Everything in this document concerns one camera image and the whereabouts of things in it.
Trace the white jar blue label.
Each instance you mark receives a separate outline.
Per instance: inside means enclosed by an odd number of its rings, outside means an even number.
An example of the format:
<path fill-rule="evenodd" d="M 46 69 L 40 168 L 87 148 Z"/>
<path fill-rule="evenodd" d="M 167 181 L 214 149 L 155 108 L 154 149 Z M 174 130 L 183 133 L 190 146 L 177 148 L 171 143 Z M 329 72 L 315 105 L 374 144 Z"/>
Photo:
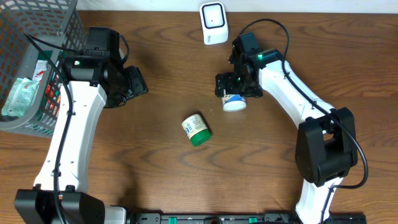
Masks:
<path fill-rule="evenodd" d="M 223 110 L 226 112 L 240 111 L 246 108 L 246 98 L 241 95 L 225 95 L 222 97 Z"/>

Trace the green lid jar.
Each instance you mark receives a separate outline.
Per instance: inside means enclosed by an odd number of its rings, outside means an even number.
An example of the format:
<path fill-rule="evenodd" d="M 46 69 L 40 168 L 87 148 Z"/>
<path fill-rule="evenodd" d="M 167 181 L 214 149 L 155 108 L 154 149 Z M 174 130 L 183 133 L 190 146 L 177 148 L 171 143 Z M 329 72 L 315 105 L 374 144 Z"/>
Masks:
<path fill-rule="evenodd" d="M 211 133 L 199 114 L 193 114 L 182 122 L 185 131 L 193 146 L 200 146 L 211 139 Z"/>

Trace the green white package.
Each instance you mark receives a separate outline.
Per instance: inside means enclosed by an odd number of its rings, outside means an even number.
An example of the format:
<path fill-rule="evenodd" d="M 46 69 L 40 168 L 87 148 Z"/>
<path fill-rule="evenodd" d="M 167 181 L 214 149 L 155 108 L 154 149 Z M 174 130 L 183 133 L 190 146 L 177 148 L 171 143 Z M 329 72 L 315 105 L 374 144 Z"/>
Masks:
<path fill-rule="evenodd" d="M 47 71 L 47 65 L 48 65 L 48 61 L 45 59 L 45 57 L 42 54 L 38 54 L 35 68 L 34 68 L 34 73 L 32 76 L 32 81 L 38 81 L 38 82 L 41 81 L 42 78 L 34 79 L 34 74 L 35 74 L 35 72 L 39 72 L 41 70 L 43 70 L 45 73 Z"/>

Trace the pale green wipes packet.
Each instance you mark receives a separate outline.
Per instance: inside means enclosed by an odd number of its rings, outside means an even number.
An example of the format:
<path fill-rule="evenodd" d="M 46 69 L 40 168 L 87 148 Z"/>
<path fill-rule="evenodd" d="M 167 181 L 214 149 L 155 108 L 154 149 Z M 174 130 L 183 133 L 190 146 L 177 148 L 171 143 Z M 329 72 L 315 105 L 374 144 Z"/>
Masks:
<path fill-rule="evenodd" d="M 17 78 L 1 110 L 3 116 L 24 116 L 34 100 L 39 82 L 28 78 Z"/>

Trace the red white small packet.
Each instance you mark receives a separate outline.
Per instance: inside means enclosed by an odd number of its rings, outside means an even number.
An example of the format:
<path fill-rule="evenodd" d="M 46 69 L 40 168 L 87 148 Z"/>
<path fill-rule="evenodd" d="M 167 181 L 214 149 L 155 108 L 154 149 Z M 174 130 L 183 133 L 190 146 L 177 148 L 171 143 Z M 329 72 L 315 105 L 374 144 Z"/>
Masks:
<path fill-rule="evenodd" d="M 42 78 L 42 75 L 44 74 L 44 71 L 43 70 L 41 70 L 41 71 L 39 71 L 39 72 L 35 72 L 35 74 L 34 74 L 34 79 L 39 79 L 39 78 Z"/>

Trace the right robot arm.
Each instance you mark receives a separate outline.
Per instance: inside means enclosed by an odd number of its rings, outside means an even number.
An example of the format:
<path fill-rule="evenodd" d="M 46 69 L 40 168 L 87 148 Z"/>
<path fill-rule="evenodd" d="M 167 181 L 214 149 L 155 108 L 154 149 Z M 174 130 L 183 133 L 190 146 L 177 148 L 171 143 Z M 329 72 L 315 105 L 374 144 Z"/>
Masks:
<path fill-rule="evenodd" d="M 229 62 L 234 71 L 216 76 L 216 96 L 259 98 L 267 92 L 297 127 L 295 163 L 303 185 L 288 222 L 366 223 L 364 215 L 330 213 L 338 189 L 358 189 L 369 175 L 352 112 L 319 98 L 292 71 L 284 54 L 263 50 L 252 32 L 233 40 Z"/>

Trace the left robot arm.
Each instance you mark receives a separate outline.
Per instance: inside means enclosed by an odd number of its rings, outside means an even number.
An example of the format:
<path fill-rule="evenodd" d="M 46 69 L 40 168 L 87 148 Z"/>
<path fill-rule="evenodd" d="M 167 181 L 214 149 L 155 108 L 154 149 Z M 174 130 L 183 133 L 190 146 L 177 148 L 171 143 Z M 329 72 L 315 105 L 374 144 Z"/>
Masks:
<path fill-rule="evenodd" d="M 125 38 L 91 27 L 86 47 L 69 55 L 57 75 L 62 83 L 58 118 L 46 160 L 31 189 L 14 206 L 26 223 L 133 223 L 128 209 L 107 206 L 88 194 L 88 168 L 103 109 L 122 107 L 149 89 L 141 71 L 126 66 Z"/>

